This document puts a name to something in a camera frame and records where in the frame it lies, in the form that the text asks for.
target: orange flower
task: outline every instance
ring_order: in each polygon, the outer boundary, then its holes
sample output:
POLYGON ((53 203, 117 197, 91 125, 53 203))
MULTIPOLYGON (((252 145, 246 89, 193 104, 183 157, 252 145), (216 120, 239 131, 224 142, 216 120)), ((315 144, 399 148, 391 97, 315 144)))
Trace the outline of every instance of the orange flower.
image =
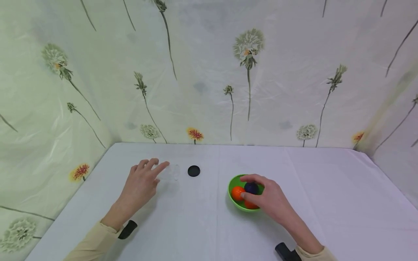
POLYGON ((187 134, 189 135, 190 139, 194 140, 194 143, 196 143, 196 141, 201 141, 203 140, 204 136, 203 134, 195 128, 187 128, 187 134))
POLYGON ((364 132, 357 132, 356 134, 353 135, 353 137, 351 137, 351 141, 353 142, 353 144, 357 144, 363 137, 364 132))
POLYGON ((89 173, 90 166, 87 163, 78 165, 70 172, 70 181, 78 182, 81 179, 86 180, 85 176, 89 173))

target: dark blue ball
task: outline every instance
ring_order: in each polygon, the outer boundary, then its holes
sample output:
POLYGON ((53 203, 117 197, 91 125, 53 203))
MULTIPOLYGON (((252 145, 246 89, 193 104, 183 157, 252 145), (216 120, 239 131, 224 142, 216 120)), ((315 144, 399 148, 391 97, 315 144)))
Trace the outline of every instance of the dark blue ball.
POLYGON ((258 185, 255 184, 254 182, 248 182, 245 184, 244 189, 246 192, 254 194, 254 195, 258 195, 258 185))

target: black round disc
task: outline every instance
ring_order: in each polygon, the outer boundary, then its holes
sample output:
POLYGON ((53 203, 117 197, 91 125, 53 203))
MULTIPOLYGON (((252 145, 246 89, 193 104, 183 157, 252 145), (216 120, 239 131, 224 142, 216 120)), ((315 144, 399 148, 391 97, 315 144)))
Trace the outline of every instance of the black round disc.
POLYGON ((189 169, 187 170, 187 174, 190 177, 197 177, 200 174, 200 168, 196 165, 190 166, 189 169))

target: left hand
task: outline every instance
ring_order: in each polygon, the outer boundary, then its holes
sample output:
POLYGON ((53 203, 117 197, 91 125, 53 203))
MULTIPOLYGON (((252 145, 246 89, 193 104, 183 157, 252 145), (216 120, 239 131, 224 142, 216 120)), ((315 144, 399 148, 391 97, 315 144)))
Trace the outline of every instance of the left hand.
POLYGON ((169 162, 158 165, 159 160, 141 160, 131 167, 129 176, 118 200, 102 219, 102 224, 119 231, 139 209, 141 209, 157 192, 160 180, 158 174, 169 166, 169 162))

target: orange ball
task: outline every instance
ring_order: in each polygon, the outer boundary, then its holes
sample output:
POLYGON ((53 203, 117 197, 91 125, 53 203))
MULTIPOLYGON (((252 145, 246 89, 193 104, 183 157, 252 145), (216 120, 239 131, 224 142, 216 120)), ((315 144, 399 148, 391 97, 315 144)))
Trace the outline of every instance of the orange ball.
POLYGON ((231 196, 235 201, 243 201, 244 199, 241 197, 241 193, 245 192, 245 189, 240 186, 236 186, 231 190, 231 196))
POLYGON ((247 200, 244 201, 244 205, 248 209, 257 209, 258 208, 258 206, 256 204, 251 203, 250 201, 247 201, 247 200))

